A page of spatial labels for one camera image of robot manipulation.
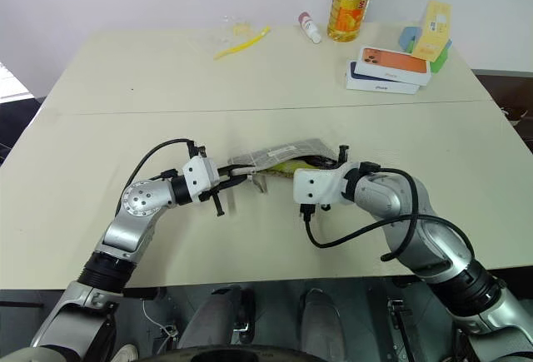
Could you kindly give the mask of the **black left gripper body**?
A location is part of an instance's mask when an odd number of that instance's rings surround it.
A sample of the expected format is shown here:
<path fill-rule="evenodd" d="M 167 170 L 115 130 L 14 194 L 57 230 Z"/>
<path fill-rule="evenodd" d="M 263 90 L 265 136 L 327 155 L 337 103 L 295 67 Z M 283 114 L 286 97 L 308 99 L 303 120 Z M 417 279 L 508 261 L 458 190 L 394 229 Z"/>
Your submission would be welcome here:
<path fill-rule="evenodd" d="M 216 185 L 213 188 L 202 192 L 199 195 L 198 199 L 199 199 L 200 202 L 212 200 L 214 202 L 215 207 L 216 207 L 217 216 L 224 216 L 225 212 L 222 209 L 222 203 L 221 203 L 219 195 L 218 195 L 219 191 L 220 191 L 220 186 Z"/>

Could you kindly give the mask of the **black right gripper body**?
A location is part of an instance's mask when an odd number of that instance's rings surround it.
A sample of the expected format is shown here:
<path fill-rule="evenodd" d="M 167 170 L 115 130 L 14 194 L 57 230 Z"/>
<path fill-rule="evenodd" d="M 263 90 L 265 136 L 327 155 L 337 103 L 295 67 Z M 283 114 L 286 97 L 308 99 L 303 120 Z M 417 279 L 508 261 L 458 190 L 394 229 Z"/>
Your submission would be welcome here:
<path fill-rule="evenodd" d="M 349 148 L 350 147 L 348 145 L 340 145 L 339 152 L 338 152 L 336 159 L 325 157 L 322 163 L 322 167 L 324 169 L 336 169 L 340 167 L 342 164 L 346 163 L 348 160 Z"/>

